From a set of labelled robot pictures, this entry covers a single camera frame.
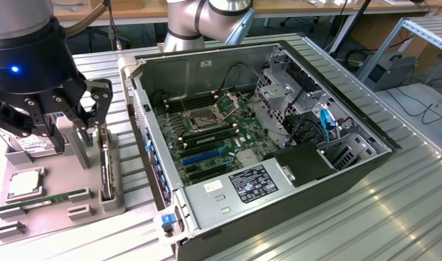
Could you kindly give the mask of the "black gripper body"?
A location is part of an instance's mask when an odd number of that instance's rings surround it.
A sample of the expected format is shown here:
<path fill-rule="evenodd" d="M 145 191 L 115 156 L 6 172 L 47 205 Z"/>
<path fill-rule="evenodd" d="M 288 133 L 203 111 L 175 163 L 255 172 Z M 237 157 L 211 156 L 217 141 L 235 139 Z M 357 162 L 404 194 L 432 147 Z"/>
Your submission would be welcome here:
<path fill-rule="evenodd" d="M 79 108 L 86 79 L 77 69 L 66 45 L 65 28 L 51 17 L 42 29 L 26 36 L 0 39 L 0 100 L 29 110 L 27 99 L 45 114 L 62 111 L 59 96 Z"/>

